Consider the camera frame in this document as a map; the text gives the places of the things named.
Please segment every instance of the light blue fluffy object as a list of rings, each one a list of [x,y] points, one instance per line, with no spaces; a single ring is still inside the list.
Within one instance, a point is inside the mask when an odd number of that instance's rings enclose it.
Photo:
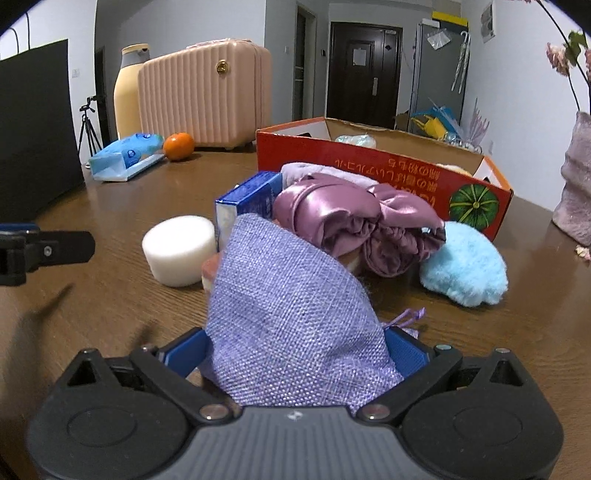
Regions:
[[[496,305],[507,291],[507,266],[492,242],[471,226],[446,222],[447,241],[421,263],[421,284],[465,307]]]

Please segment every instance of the light blue packaging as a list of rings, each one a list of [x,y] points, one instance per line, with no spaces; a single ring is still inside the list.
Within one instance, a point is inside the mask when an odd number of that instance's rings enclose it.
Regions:
[[[216,235],[218,250],[230,238],[238,215],[256,213],[273,219],[273,203],[283,190],[283,177],[274,171],[260,171],[216,200]]]
[[[135,134],[107,145],[90,160],[95,180],[127,181],[160,161],[164,138],[160,135]]]

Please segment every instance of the tangerine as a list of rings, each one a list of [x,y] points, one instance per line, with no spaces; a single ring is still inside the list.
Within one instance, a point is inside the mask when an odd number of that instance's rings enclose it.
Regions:
[[[195,140],[186,132],[174,134],[164,141],[164,154],[170,161],[184,160],[195,149]]]

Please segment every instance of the pink vase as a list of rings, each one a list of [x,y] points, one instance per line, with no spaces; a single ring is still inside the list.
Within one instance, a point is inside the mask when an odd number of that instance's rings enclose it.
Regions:
[[[591,115],[577,113],[573,139],[560,173],[566,180],[552,221],[568,236],[591,245]]]

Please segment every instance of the green pumpkin picture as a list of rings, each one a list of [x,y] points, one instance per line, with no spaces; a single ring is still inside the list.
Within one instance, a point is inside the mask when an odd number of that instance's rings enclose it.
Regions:
[[[451,220],[465,223],[479,232],[492,225],[499,213],[499,199],[488,187],[464,185],[449,200]]]

